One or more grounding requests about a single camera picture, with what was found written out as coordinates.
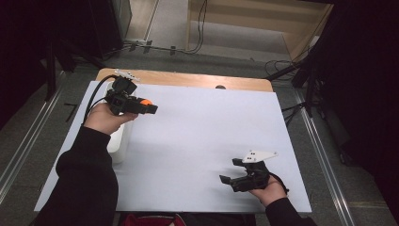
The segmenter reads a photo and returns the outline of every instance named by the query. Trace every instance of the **white paper sheet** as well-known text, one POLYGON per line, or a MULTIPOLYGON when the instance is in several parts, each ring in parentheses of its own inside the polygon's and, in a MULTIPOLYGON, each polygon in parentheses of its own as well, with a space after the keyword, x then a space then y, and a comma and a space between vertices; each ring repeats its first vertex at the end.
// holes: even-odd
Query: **white paper sheet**
MULTIPOLYGON (((73 123, 81 123, 96 82, 92 82, 73 123)), ((261 213, 247 192, 233 192, 219 175, 236 178, 244 168, 232 164, 249 150, 277 152, 265 161, 290 189, 298 212, 311 212, 291 140, 273 92, 138 85, 138 97, 158 111, 132 123, 126 159, 114 166, 120 185, 118 211, 261 213)), ((64 143, 68 150, 78 126, 64 143)), ((52 173, 35 208, 54 187, 52 173)))

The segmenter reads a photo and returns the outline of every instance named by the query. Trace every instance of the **human hand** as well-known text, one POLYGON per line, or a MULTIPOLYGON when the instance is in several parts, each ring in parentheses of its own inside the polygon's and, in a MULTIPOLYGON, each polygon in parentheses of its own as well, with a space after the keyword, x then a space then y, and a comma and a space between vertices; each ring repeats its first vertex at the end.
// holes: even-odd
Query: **human hand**
POLYGON ((91 109, 84 126, 111 135, 116 132, 122 124, 127 121, 133 121, 137 116, 137 114, 133 113, 124 113, 123 115, 116 116, 111 112, 109 104, 100 103, 91 109))
POLYGON ((265 207, 276 200, 287 197, 281 183, 272 175, 270 175, 268 186, 265 189, 253 189, 249 193, 256 196, 265 207))

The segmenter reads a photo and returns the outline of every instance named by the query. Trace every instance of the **metal frame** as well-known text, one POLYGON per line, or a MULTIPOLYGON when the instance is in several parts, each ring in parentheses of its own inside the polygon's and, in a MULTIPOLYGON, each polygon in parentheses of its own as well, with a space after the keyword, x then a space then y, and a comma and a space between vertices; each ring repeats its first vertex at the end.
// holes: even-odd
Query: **metal frame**
POLYGON ((58 78, 58 89, 56 90, 55 95, 48 101, 45 102, 43 107, 41 108, 38 116, 33 121, 29 130, 27 131, 23 141, 18 147, 15 154, 12 156, 9 161, 6 170, 4 170, 3 174, 0 177, 0 204, 3 202, 6 197, 9 189, 12 186, 15 178, 18 175, 18 172, 22 168, 24 161, 28 157, 33 145, 35 144, 36 139, 38 138, 41 129, 44 124, 47 122, 51 112, 53 111, 56 102, 62 92, 65 84, 66 73, 62 72, 58 78))
MULTIPOLYGON (((303 97, 302 92, 298 89, 295 89, 295 98, 298 103, 305 102, 305 98, 303 97)), ((341 190, 341 187, 335 176, 334 170, 332 169, 329 163, 326 150, 319 137, 313 118, 309 117, 306 109, 304 108, 301 109, 301 114, 303 117, 303 121, 305 122, 306 128, 308 129, 308 133, 311 137, 311 143, 313 144, 314 150, 317 155, 317 159, 319 160, 320 163, 320 167, 326 178, 327 186, 329 192, 331 193, 331 197, 332 200, 334 201, 335 208, 337 209, 341 223, 347 226, 356 225, 350 213, 346 199, 343 195, 343 191, 341 190)))

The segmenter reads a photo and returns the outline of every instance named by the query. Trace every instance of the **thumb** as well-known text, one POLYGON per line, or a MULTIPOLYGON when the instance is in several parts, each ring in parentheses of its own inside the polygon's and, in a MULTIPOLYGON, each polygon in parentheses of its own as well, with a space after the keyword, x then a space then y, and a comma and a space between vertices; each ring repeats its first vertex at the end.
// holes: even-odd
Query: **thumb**
POLYGON ((120 122, 120 124, 124 124, 128 121, 133 121, 138 117, 137 114, 133 114, 133 113, 124 113, 123 115, 119 115, 118 116, 118 121, 120 122))
POLYGON ((261 197, 262 193, 263 193, 263 190, 261 190, 261 189, 253 189, 253 190, 250 190, 249 193, 251 193, 252 195, 254 195, 256 197, 261 197))

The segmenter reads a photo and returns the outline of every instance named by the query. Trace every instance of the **tripod leg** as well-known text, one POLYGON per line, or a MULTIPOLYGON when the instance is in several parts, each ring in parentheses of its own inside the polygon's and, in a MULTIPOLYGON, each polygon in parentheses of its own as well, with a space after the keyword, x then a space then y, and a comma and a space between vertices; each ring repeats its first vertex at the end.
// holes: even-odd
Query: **tripod leg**
POLYGON ((265 79, 269 80, 270 82, 273 81, 274 79, 280 78, 282 76, 284 76, 287 73, 293 72, 298 68, 301 68, 307 61, 307 58, 305 57, 304 59, 298 61, 297 63, 293 62, 292 65, 288 66, 287 68, 278 71, 276 73, 273 73, 269 76, 267 76, 265 79))
POLYGON ((71 52, 76 53, 77 55, 83 57, 85 60, 96 66, 98 69, 103 69, 106 68, 106 66, 99 62, 97 59, 95 59, 93 56, 90 56, 89 54, 85 53, 83 50, 75 46, 74 44, 70 43, 67 40, 61 39, 61 43, 68 48, 71 52))
POLYGON ((309 78, 309 70, 305 67, 299 69, 299 71, 294 76, 293 80, 291 80, 291 84, 294 88, 301 88, 303 84, 305 84, 306 80, 309 78))
POLYGON ((317 76, 317 67, 313 67, 311 70, 311 76, 308 79, 308 89, 306 90, 306 97, 305 97, 305 109, 308 112, 309 117, 313 117, 311 113, 311 105, 313 102, 313 92, 314 86, 316 83, 316 76, 317 76))
POLYGON ((65 50, 65 47, 62 46, 59 39, 54 40, 53 44, 54 44, 54 54, 56 55, 56 58, 58 59, 58 62, 61 65, 62 70, 73 73, 76 67, 76 63, 73 60, 71 54, 65 50))
POLYGON ((46 47, 47 62, 47 94, 44 101, 49 101, 56 91, 56 57, 54 55, 54 44, 49 41, 46 47))

